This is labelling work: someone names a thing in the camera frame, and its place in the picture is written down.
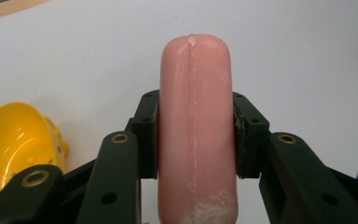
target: white table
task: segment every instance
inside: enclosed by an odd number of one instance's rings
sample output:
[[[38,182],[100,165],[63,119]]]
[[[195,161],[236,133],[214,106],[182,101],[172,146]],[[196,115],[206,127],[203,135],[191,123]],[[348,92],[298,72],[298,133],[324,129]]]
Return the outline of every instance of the white table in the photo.
[[[234,91],[272,132],[299,135],[326,165],[356,176],[358,1],[301,2],[61,0],[6,16],[0,105],[27,102],[57,123],[74,170],[158,89],[166,43],[212,34],[230,48]],[[238,223],[268,223],[258,180],[238,191]],[[154,180],[143,181],[146,221],[158,223]]]

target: pink sausage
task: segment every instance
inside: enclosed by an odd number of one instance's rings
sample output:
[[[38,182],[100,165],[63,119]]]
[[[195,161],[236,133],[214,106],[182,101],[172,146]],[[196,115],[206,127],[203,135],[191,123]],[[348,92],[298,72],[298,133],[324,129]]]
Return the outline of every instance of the pink sausage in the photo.
[[[158,216],[228,224],[238,216],[231,66],[211,35],[172,40],[161,59]]]

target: white powder residue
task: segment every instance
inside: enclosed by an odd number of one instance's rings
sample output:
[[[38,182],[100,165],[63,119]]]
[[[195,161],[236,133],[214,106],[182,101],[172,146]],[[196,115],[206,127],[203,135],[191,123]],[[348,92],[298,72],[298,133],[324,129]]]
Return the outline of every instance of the white powder residue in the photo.
[[[238,210],[235,200],[225,191],[196,203],[195,210],[183,224],[235,224]]]
[[[196,37],[193,35],[190,35],[187,39],[187,42],[193,47],[196,44]]]

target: white surface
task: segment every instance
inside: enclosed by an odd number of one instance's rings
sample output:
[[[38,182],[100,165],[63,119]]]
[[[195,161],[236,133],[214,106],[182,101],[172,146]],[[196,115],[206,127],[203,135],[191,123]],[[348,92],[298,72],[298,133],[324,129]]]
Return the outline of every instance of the white surface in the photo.
[[[356,176],[358,1],[53,1],[0,19],[0,105],[27,102],[57,123],[73,170],[124,129],[158,89],[165,44],[190,33],[227,43],[234,91],[273,132]],[[257,185],[238,182],[238,223],[269,222]],[[158,223],[157,181],[143,181],[143,217]]]

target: yellow plastic part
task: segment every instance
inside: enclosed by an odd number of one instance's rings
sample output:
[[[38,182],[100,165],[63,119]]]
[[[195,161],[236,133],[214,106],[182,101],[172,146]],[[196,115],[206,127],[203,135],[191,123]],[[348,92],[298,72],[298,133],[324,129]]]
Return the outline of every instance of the yellow plastic part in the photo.
[[[0,107],[0,190],[12,176],[33,165],[57,165],[64,172],[68,152],[54,123],[30,105]]]

